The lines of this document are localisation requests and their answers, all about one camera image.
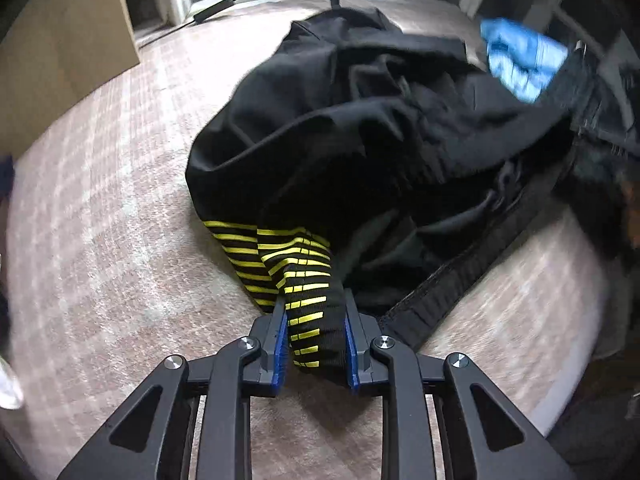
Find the wooden board panel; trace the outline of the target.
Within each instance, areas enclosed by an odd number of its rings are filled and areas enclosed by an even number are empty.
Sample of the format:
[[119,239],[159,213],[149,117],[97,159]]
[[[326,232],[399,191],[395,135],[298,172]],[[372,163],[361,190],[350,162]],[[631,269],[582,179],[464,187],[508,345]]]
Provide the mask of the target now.
[[1,41],[2,153],[139,63],[126,0],[29,0]]

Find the blue cloth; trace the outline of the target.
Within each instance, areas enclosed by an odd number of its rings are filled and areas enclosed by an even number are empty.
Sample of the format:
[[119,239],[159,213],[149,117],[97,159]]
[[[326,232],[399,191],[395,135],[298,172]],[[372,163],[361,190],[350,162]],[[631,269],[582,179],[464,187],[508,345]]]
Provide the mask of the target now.
[[489,71],[517,99],[533,103],[568,57],[559,42],[506,18],[480,23]]

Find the black jacket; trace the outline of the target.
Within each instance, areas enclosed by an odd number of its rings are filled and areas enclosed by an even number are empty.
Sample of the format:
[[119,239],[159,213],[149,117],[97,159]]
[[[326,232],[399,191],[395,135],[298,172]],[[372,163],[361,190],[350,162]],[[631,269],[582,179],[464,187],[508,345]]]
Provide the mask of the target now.
[[469,198],[502,167],[539,172],[578,136],[637,156],[605,82],[572,53],[536,98],[517,98],[465,57],[460,40],[402,32],[355,9],[296,21],[271,58],[238,85],[222,114],[228,164],[282,198],[331,178],[365,177],[397,197]]

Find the black shorts yellow stripes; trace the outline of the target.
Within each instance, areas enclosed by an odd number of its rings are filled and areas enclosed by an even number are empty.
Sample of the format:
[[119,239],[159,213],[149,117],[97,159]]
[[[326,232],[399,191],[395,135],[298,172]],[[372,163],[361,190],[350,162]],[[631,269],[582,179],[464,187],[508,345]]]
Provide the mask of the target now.
[[186,182],[256,304],[284,305],[295,364],[344,382],[346,304],[421,347],[529,222],[568,144],[548,110],[226,106]]

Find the black power adapter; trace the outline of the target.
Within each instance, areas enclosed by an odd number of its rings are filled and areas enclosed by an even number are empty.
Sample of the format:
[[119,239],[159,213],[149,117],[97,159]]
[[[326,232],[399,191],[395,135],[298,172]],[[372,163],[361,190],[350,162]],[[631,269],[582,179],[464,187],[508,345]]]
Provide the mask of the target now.
[[201,10],[198,13],[195,13],[193,15],[193,21],[196,24],[201,24],[204,21],[208,20],[209,18],[211,18],[212,16],[230,9],[232,6],[235,5],[234,0],[220,0],[214,4],[212,4],[211,6],[208,6],[207,8],[205,8],[204,10]]

